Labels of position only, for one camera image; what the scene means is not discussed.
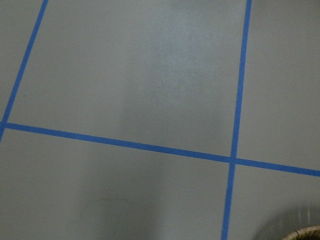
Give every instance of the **wicker rim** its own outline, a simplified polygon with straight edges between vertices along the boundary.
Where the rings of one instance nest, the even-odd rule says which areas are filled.
[[[300,228],[281,238],[281,240],[303,240],[309,237],[320,239],[320,225]]]

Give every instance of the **gray floor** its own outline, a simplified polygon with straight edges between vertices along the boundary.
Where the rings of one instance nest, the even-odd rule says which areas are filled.
[[[0,116],[41,4],[0,7]],[[8,123],[226,162],[6,128],[0,239],[219,240],[225,217],[228,240],[253,240],[284,209],[317,206],[320,1],[253,0],[237,157],[318,171],[237,164],[224,216],[245,11],[244,0],[49,1]]]

